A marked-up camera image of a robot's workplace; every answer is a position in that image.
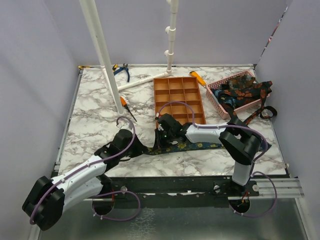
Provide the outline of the black orange floral tie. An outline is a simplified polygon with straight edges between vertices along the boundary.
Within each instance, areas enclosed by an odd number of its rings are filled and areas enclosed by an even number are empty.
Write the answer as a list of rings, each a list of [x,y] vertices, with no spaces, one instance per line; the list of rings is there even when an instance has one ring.
[[[225,90],[225,93],[227,95],[237,97],[237,108],[244,107],[245,105],[259,100],[260,108],[258,108],[254,113],[252,113],[247,119],[244,120],[244,123],[248,125],[257,116],[260,116],[260,118],[262,119],[271,119],[278,115],[278,112],[274,107],[265,105],[268,94],[272,92],[272,85],[272,81],[264,81],[258,84],[253,84],[251,87],[241,90],[231,90],[229,88],[222,90]],[[232,109],[229,105],[224,103],[221,105],[229,114],[231,119],[238,117],[235,109]]]

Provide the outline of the navy yellow floral tie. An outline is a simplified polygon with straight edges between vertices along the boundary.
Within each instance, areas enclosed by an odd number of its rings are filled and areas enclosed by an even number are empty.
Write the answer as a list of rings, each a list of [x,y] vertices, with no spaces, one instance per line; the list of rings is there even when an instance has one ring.
[[[176,145],[171,145],[168,147],[162,148],[151,148],[148,147],[145,152],[146,155],[155,156],[169,153],[177,152],[187,152],[187,151],[197,151],[197,150],[215,150],[215,149],[224,149],[224,146],[219,143],[210,143],[210,142],[196,142],[196,143],[178,143]]]

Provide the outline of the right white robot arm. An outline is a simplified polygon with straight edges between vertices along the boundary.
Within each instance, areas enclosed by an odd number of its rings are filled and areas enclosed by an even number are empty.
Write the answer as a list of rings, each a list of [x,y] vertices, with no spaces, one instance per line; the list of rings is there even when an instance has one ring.
[[[222,145],[235,161],[229,189],[236,196],[248,189],[258,151],[265,153],[269,148],[267,140],[259,132],[237,117],[222,124],[180,124],[168,113],[157,113],[155,119],[158,124],[156,140],[162,146],[174,143]]]

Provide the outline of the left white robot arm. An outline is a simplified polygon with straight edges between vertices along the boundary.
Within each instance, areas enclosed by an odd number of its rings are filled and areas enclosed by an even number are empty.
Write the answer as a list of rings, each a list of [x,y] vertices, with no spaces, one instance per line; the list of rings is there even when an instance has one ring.
[[[111,186],[104,174],[117,166],[122,158],[138,157],[147,150],[136,134],[121,129],[111,142],[98,148],[84,163],[53,178],[40,177],[24,201],[22,210],[29,216],[31,225],[48,230],[78,202],[96,195],[106,197]]]

